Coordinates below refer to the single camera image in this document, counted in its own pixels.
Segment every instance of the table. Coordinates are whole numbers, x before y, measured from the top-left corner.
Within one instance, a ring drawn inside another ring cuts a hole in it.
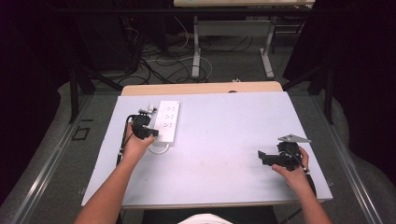
[[[129,182],[123,208],[297,202],[283,177],[262,165],[257,155],[258,150],[276,154],[280,136],[293,133],[305,137],[288,94],[281,90],[277,82],[125,87],[82,205],[115,168],[126,117],[161,100],[180,101],[175,143],[162,155],[147,152],[143,156]],[[300,146],[310,155],[318,198],[330,200],[332,194],[312,148],[309,144]]]
[[[313,5],[315,0],[175,0],[176,7],[274,7]],[[274,79],[274,72],[268,58],[268,52],[276,24],[276,17],[269,21],[199,21],[194,17],[194,58],[192,77],[199,76],[201,49],[200,35],[255,35],[266,36],[264,48],[260,49],[265,75]]]

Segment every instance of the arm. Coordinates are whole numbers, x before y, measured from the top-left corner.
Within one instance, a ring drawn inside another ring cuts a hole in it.
[[[308,168],[308,154],[301,147],[300,151],[303,155],[303,165]],[[289,187],[296,193],[303,208],[305,223],[332,223],[309,186],[301,166],[290,172],[283,167],[273,165],[273,170],[285,177]]]
[[[88,200],[75,223],[116,223],[132,171],[154,141],[152,135],[140,140],[131,134],[132,128],[128,125],[126,136],[131,137],[125,145],[122,161]]]

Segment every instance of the electrical outlet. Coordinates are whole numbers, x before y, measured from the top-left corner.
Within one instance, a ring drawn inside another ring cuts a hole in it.
[[[172,145],[175,141],[177,115],[180,101],[161,101],[158,107],[154,129],[159,131],[154,146]]]

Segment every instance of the hand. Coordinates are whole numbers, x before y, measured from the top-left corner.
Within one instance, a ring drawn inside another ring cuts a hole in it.
[[[300,147],[300,151],[302,154],[302,163],[305,166],[307,170],[308,169],[308,159],[309,156],[306,153],[306,151]],[[299,166],[297,169],[293,171],[288,171],[285,168],[274,164],[272,166],[272,169],[282,175],[286,181],[288,182],[289,187],[298,195],[302,192],[305,192],[306,190],[311,190],[311,187],[309,186],[309,183],[306,179],[304,170],[301,166]]]
[[[143,140],[136,137],[132,131],[132,122],[128,123],[125,136],[126,144],[124,147],[123,161],[135,161],[137,163],[143,157],[149,145],[154,142],[152,134]]]

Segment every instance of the white tabletop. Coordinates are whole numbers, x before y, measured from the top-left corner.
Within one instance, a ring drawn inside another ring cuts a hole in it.
[[[163,155],[149,151],[144,155],[122,206],[145,209],[297,201],[283,177],[258,158],[258,150],[277,154],[280,136],[305,137],[289,96],[279,91],[120,96],[82,205],[115,168],[127,116],[149,104],[159,105],[161,100],[180,101],[175,143]],[[311,146],[299,145],[310,155],[318,198],[330,200],[332,194]]]
[[[315,0],[175,0],[176,7],[252,7],[313,5]]]

